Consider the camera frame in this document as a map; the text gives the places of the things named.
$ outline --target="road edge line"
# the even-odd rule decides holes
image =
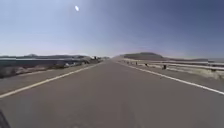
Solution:
[[[207,90],[207,91],[211,91],[211,92],[215,92],[215,93],[224,95],[224,92],[222,92],[222,91],[212,89],[212,88],[209,88],[209,87],[205,87],[205,86],[200,85],[200,84],[188,82],[188,81],[185,81],[185,80],[181,80],[181,79],[174,78],[174,77],[171,77],[171,76],[163,75],[163,74],[153,72],[153,71],[150,71],[150,70],[140,69],[140,68],[136,68],[136,67],[121,64],[121,63],[118,63],[118,64],[129,67],[129,68],[137,69],[137,70],[140,70],[140,71],[143,71],[143,72],[147,72],[147,73],[150,73],[150,74],[153,74],[153,75],[161,76],[161,77],[164,77],[164,78],[167,78],[167,79],[171,79],[171,80],[174,80],[174,81],[177,81],[177,82],[180,82],[180,83],[184,83],[184,84],[188,84],[188,85],[195,86],[195,87],[198,87],[198,88],[202,88],[202,89]]]
[[[37,86],[46,84],[46,83],[48,83],[48,82],[51,82],[51,81],[54,81],[54,80],[57,80],[57,79],[60,79],[60,78],[64,78],[64,77],[66,77],[66,76],[69,76],[69,75],[72,75],[72,74],[75,74],[75,73],[78,73],[78,72],[81,72],[81,71],[84,71],[84,70],[87,70],[87,69],[94,68],[94,67],[96,67],[96,66],[98,66],[98,65],[100,65],[100,64],[101,64],[101,63],[96,64],[96,65],[93,65],[93,66],[89,66],[89,67],[81,68],[81,69],[78,69],[78,70],[75,70],[75,71],[72,71],[72,72],[69,72],[69,73],[60,75],[60,76],[56,76],[56,77],[53,77],[53,78],[50,78],[50,79],[46,79],[46,80],[37,82],[37,83],[35,83],[35,84],[28,85],[28,86],[23,87],[23,88],[16,89],[16,90],[14,90],[14,91],[6,92],[6,93],[0,95],[0,99],[3,99],[3,98],[5,98],[5,97],[11,96],[11,95],[15,95],[15,94],[17,94],[17,93],[19,93],[19,92],[22,92],[22,91],[25,91],[25,90],[28,90],[28,89],[31,89],[31,88],[34,88],[34,87],[37,87]]]

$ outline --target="road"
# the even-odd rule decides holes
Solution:
[[[35,80],[38,76],[56,77],[71,70],[78,71],[38,86],[13,91],[45,79]],[[31,81],[20,78],[23,86],[19,83],[17,88],[14,86],[18,77],[5,82],[11,86],[1,95],[14,93],[1,97],[0,108],[12,128],[224,127],[224,95],[212,90],[112,61],[85,70],[76,68],[66,69],[61,74],[48,73],[30,75]],[[210,87],[218,91],[224,88],[219,84]]]

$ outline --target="blue sky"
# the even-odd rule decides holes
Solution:
[[[147,51],[171,57],[224,57],[224,2],[0,1],[0,55]]]

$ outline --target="guardrail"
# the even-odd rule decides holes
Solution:
[[[127,61],[123,60],[128,64],[144,64],[148,65],[160,65],[162,69],[167,69],[168,66],[174,67],[188,67],[188,68],[196,68],[196,69],[206,69],[215,71],[224,71],[224,63],[215,63],[215,62],[190,62],[190,61]]]

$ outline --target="hill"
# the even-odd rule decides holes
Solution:
[[[163,56],[151,52],[141,52],[133,54],[125,54],[124,58],[135,59],[135,60],[152,60],[152,61],[164,61],[166,60]]]

